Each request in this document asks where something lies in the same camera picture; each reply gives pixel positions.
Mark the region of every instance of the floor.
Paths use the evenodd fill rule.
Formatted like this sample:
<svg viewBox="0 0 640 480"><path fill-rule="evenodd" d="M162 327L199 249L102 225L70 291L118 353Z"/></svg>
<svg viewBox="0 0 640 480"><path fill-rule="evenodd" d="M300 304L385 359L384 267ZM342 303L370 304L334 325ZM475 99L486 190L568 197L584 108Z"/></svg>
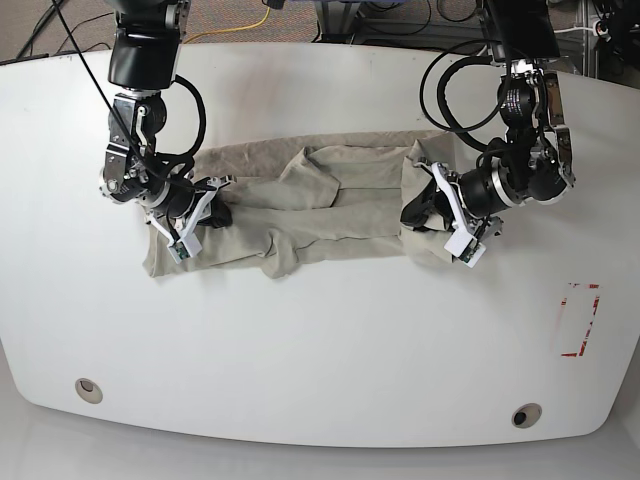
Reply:
<svg viewBox="0 0 640 480"><path fill-rule="evenodd" d="M465 17L473 10L476 0L438 0L441 10L451 18ZM50 0L0 0L0 61L14 58L26 42L40 16L49 7ZM432 19L441 19L435 8L436 0L408 0L400 8L376 14L388 18L414 20L425 18L429 6ZM111 9L104 0L68 0L63 13L70 26L108 13ZM567 28L575 22L575 0L552 8L552 21L556 28ZM264 16L265 7L260 0L195 0L189 17L189 34L213 29L224 29L253 24ZM259 28L242 32L212 35L203 42L309 42L316 35L316 14L311 1L288 1L281 11L272 11ZM78 28L75 33L81 48L87 49L104 42L113 45L113 17L106 16ZM35 43L34 54L52 54L58 50L65 35L57 19L43 31ZM67 43L63 50L70 49ZM96 50L107 48L103 45Z"/></svg>

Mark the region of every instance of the red marking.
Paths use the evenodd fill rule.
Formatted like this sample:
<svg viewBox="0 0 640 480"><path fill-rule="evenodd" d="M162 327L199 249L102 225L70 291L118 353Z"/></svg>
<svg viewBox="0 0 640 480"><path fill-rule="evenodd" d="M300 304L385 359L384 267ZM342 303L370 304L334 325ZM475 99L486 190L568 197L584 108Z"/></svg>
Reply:
<svg viewBox="0 0 640 480"><path fill-rule="evenodd" d="M579 283L570 283L569 285L571 285L573 288L576 288L580 284ZM592 283L592 284L589 284L587 286L587 288L597 289L597 288L600 288L600 285ZM560 305L562 307L564 307L566 304L567 304L567 298L565 297L565 299L562 300L562 303ZM596 298L593 300L593 319L591 320L591 322L589 322L589 328L587 329L587 333L585 334L584 340L582 341L582 347L580 347L580 353L563 353L562 354L563 357L582 357L582 356L584 356L584 352L587 349L587 342L589 341L589 335L591 335L591 329L593 328L593 321L595 320L596 313L598 311L598 305L600 305L600 295L596 295Z"/></svg>

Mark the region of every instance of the beige towel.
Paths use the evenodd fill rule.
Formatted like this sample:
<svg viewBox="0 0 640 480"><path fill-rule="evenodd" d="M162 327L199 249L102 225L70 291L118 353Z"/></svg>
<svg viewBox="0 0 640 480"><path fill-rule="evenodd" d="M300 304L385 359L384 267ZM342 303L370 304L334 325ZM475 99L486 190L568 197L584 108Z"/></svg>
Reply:
<svg viewBox="0 0 640 480"><path fill-rule="evenodd" d="M400 213L431 179L413 163L453 167L453 151L451 135L423 131L307 136L201 152L196 178L238 177L222 192L234 223L198 227L203 251L179 265L151 228L144 266L153 277L259 266L279 278L322 260L408 254L421 264L451 262L442 248L449 233L401 228ZM434 218L429 227L442 230L442 221Z"/></svg>

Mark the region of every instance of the black cable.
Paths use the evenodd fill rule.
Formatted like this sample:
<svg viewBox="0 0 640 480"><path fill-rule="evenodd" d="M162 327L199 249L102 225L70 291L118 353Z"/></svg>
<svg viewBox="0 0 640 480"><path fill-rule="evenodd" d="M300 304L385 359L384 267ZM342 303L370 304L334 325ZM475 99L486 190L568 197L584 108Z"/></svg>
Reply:
<svg viewBox="0 0 640 480"><path fill-rule="evenodd" d="M440 77L440 80L438 81L438 88L436 91L438 108L440 109L440 113L442 114L445 122L447 122L451 128L461 129L462 125L458 123L447 103L446 88L449 80L451 80L451 77L453 77L453 75L462 70L464 67L468 67L470 65L488 66L491 65L491 60L492 59L490 56L470 56L461 58L460 60L453 63L449 68L447 68L447 70L445 70L445 72ZM474 148L481 152L487 149L486 144L482 143L479 140L476 140L469 133L459 133L458 137L471 148Z"/></svg>
<svg viewBox="0 0 640 480"><path fill-rule="evenodd" d="M96 17L93 18L88 18L87 20L84 20L82 22L80 22L79 24L77 24L75 27L73 27L73 30L71 30L71 35L73 35L75 33L75 31L80 28L82 25L86 25L87 23L93 22L95 20L99 20L100 18L104 18L104 17L108 17L110 15L113 15L113 12L107 12L107 13L103 13L101 15L98 15ZM67 41L69 40L69 35L67 35L67 38L64 39L64 42L62 42L62 44L60 45L60 47L58 47L58 50L56 50L56 53L54 53L54 56L59 54L62 49L64 48L65 44L67 43Z"/></svg>
<svg viewBox="0 0 640 480"><path fill-rule="evenodd" d="M502 93L500 95L500 98L498 99L498 104L496 105L496 107L493 109L493 111L481 122L478 122L475 125L472 125L470 127L461 127L461 128L456 128L456 127L451 127L451 126L447 126L447 125L442 125L441 123L439 123L438 121L436 121L427 111L427 107L425 105L424 102L424 89L425 89L425 85L427 83L427 78L429 77L429 75L431 74L431 72L433 71L433 68L447 55L449 55L450 53L454 53L457 49L464 47L466 45L473 45L473 44L477 44L477 43L496 43L499 44L500 42L498 41L492 41L492 40L468 40L466 42L462 42L459 43L458 45L454 45L453 47L445 50L444 52L442 52L440 55L438 55L438 57L433 61L433 63L431 63L431 65L429 65L429 68L427 68L427 71L424 72L424 75L422 77L422 82L420 82L420 108L422 109L422 113L424 114L425 117L427 117L427 119L436 127L438 127L441 130L444 130L445 132L451 132L451 133L469 133L472 132L474 130L477 130L479 128L484 127L487 123L489 123L493 117L495 117L498 112L500 111L500 108L502 108L502 104L505 102L505 100L507 99L507 94L509 92L509 87L511 86L511 59L507 58L505 59L505 62L507 64L507 77L506 77L506 81L505 81L505 86L502 90Z"/></svg>
<svg viewBox="0 0 640 480"><path fill-rule="evenodd" d="M397 41L394 42L392 40L378 40L376 38L370 38L365 40L362 45L367 45L367 43L369 42L375 42L375 45L372 45L374 47L396 47L396 48L404 48L407 50L422 50L422 51L435 51L435 52L443 52L444 48L442 47L430 47L430 46L426 46L426 47L414 47L411 45L403 45L401 43L398 43Z"/></svg>
<svg viewBox="0 0 640 480"><path fill-rule="evenodd" d="M59 9L59 8L62 7L62 5L66 1L67 0L58 0L58 3L54 3L53 0L52 0L52 3L54 5L56 5L56 8ZM40 20L38 20L38 22L36 23L36 26L33 29L33 32L29 36L28 40L25 42L23 47L20 49L20 51L18 52L18 55L16 55L16 60L24 57L24 54L27 53L27 50L29 50L29 49L31 49L31 52L33 52L33 42L36 41L36 38L38 38L40 33L42 33L42 30L44 30L44 28L47 26L47 24L51 21L51 19L55 15L55 13L56 13L56 11L54 10L53 5L51 5L47 9L47 11L42 14L42 16L40 17Z"/></svg>
<svg viewBox="0 0 640 480"><path fill-rule="evenodd" d="M444 1L444 0L436 0L436 10L437 10L437 11L438 11L438 13L440 14L440 16L441 16L442 18L444 18L445 20L447 20L448 22L453 22L453 23L462 23L462 22L466 22L467 20L471 20L471 19L476 15L476 9L475 9L475 7L474 7L473 11L472 11L469 15L467 15L466 17L464 17L464 18L451 18L451 17L447 17L447 16L445 15L445 13L443 12L443 9L442 9L442 2L443 2L443 1Z"/></svg>
<svg viewBox="0 0 640 480"><path fill-rule="evenodd" d="M429 7L429 16L427 17L427 21L425 22L424 25L422 25L418 30L416 30L415 32L407 32L407 33L394 33L394 32L385 32L384 30L380 30L378 28L375 28L373 26L371 26L370 24L364 24L364 26L370 30L373 30L374 32L377 33L381 33L383 35L394 35L397 37L406 37L406 36L410 36L410 35L417 35L418 33L422 32L425 28L427 28L429 26L429 24L431 23L431 16L433 14L433 9L431 8L431 2L429 0L425 0L427 6Z"/></svg>
<svg viewBox="0 0 640 480"><path fill-rule="evenodd" d="M91 50L93 50L96 47L99 47L100 45L107 47L107 50L111 50L111 45L109 45L108 43L105 42L98 42L95 45L91 45L89 48L86 48L82 51L82 53L87 53L90 52Z"/></svg>
<svg viewBox="0 0 640 480"><path fill-rule="evenodd" d="M374 12L379 12L379 13L388 12L389 10L394 10L394 9L398 8L400 5L402 5L401 2L394 2L391 5L386 6L386 7L378 5L376 2L368 2L367 3L367 7L369 7Z"/></svg>
<svg viewBox="0 0 640 480"><path fill-rule="evenodd" d="M89 77L91 77L91 80L93 81L93 84L95 85L96 89L98 90L98 93L102 97L102 100L104 101L105 105L109 109L109 112L111 112L111 115L113 116L114 120L116 121L116 123L120 127L120 130L122 131L122 134L124 135L125 140L129 144L129 147L131 148L131 150L133 150L133 153L140 160L142 165L149 171L149 173L151 175L153 175L154 177L156 177L156 178L158 178L160 180L163 180L164 182L166 182L166 183L168 183L170 185L176 185L178 187L182 187L182 188L185 188L185 189L188 189L188 190L194 190L194 191L206 190L206 191L217 192L218 189L216 187L211 187L211 186L208 186L208 185L194 187L193 185L186 184L184 181L174 180L174 179L169 178L167 176L163 176L154 167L152 167L149 164L149 162L146 161L144 156L141 154L140 149L138 148L138 145L135 143L135 141L131 137L131 134L129 133L129 130L126 127L126 125L124 123L124 120L122 120L122 117L120 116L120 112L117 111L116 109L114 109L111 106L111 103L109 103L109 100L107 100L106 95L102 91L102 87L100 87L100 84L96 80L95 75L91 71L91 68L89 67L89 64L87 64L87 61L85 60L84 55L82 54L82 50L80 50L80 47L78 46L78 43L76 42L76 39L74 38L73 34L71 33L71 30L69 29L69 25L67 25L67 22L64 19L64 16L62 15L62 12L60 11L60 8L58 7L58 4L55 2L55 0L51 0L51 3L54 5L55 11L56 11L56 13L58 15L58 18L60 19L60 23L62 23L62 27L67 32L67 35L69 36L69 39L71 40L71 43L73 44L73 48L75 48L76 52L78 53L78 56L80 57L80 60L82 61L82 64L84 65L85 70L89 74Z"/></svg>
<svg viewBox="0 0 640 480"><path fill-rule="evenodd" d="M316 43L318 41L318 39L320 38L320 35L322 34L322 32L320 31L320 22L317 21L316 25L318 27L318 33L316 33L316 36L313 37L313 40L311 40L311 43Z"/></svg>
<svg viewBox="0 0 640 480"><path fill-rule="evenodd" d="M491 11L495 11L495 5L493 3L493 0L488 0L489 3L489 9ZM531 60L529 58L528 55L525 55L521 50L518 50L517 48L514 48L512 46L506 45L504 43L504 35L502 33L502 28L500 26L500 23L497 22L496 23L496 30L498 31L498 36L500 37L500 40L469 40L467 42L462 42L459 43L458 45L454 45L453 47L449 48L448 50L446 50L445 52L443 52L442 54L440 54L435 61L429 65L429 68L427 68L427 71L424 72L424 75L422 77L422 82L420 82L420 108L422 109L422 113L424 114L425 117L427 117L427 119L436 127L440 128L441 130L444 130L445 132L452 132L452 133L456 133L456 134L461 134L461 133L469 133L472 132L474 130L477 130L479 128L484 127L487 123L489 123L499 112L500 109L502 108L502 105L504 104L504 102L507 99L507 95L509 94L509 89L511 87L511 50L516 51L517 53L519 53L520 55L522 55L523 57L525 57L527 60ZM427 107L425 105L424 102L424 89L425 89L425 85L427 83L427 78L429 77L429 74L433 71L433 68L438 64L438 62L440 62L444 57L446 57L448 54L455 52L458 48L465 46L465 45L471 45L474 43L491 43L494 45L500 45L502 44L503 48L504 48L504 53L505 53L505 64L507 66L507 75L506 75L506 80L505 83L503 85L502 88L502 92L500 93L500 97L498 98L498 102L495 106L495 108L493 109L493 111L482 121L478 122L475 125L472 125L470 127L463 127L463 128L456 128L456 127L451 127L451 126L447 126L447 125L442 125L441 123L437 122L427 111Z"/></svg>
<svg viewBox="0 0 640 480"><path fill-rule="evenodd" d="M178 85L182 85L184 88L189 90L189 93L193 95L193 98L196 101L196 106L198 107L198 117L200 118L200 126L198 127L198 135L196 137L196 141L193 146L183 154L183 156L191 156L193 157L200 147L202 147L202 143L204 142L204 135L207 132L207 111L204 106L204 100L202 99L202 95L198 89L186 78L181 77L180 75L176 75L176 83Z"/></svg>

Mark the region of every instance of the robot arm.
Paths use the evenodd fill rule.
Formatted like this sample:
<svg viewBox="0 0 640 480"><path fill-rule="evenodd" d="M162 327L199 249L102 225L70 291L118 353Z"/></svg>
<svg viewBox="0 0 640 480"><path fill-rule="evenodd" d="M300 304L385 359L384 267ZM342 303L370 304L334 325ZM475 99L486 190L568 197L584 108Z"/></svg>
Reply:
<svg viewBox="0 0 640 480"><path fill-rule="evenodd" d="M193 156L204 140L206 112L197 89L175 74L190 1L107 2L116 9L117 22L109 81L123 90L113 103L120 118L109 117L110 139L100 189L115 203L139 203L147 223L167 237L169 252L180 263L202 249L194 233L197 225L220 228L232 222L229 209L216 193L233 179L191 181ZM156 134L167 119L161 90L173 83L193 95L200 117L196 141L181 155L156 150Z"/></svg>
<svg viewBox="0 0 640 480"><path fill-rule="evenodd" d="M204 103L196 88L175 75L190 0L106 0L117 12L116 42L109 81L123 88L110 117L110 143L101 175L103 194L116 203L136 201L149 224L167 237L177 262L199 253L196 225L232 223L229 209L215 197L232 178L193 184L193 156L206 129ZM465 174L441 164L419 164L434 181L402 212L402 223L423 229L440 215L453 234L445 248L469 266L484 253L482 240L499 233L496 213L531 200L552 203L575 183L571 137L564 125L558 78L544 62L559 57L546 0L477 0L490 57L454 63L438 86L438 104L451 130L481 151L476 169ZM446 84L467 64L499 64L507 74L499 89L504 139L483 145L455 121L446 105ZM156 151L156 134L166 122L161 90L187 88L198 104L200 129L182 155Z"/></svg>
<svg viewBox="0 0 640 480"><path fill-rule="evenodd" d="M501 229L496 213L533 200L554 203L575 183L558 77L544 67L560 56L546 1L478 0L478 12L493 58L463 58L438 85L438 104L451 131L481 152L477 168L459 174L442 164L416 165L433 181L402 213L402 223L412 229L424 228L431 215L442 216L453 233L445 249L470 267L486 250L482 240ZM483 145L455 121L444 89L462 67L491 60L507 66L498 90L507 132Z"/></svg>

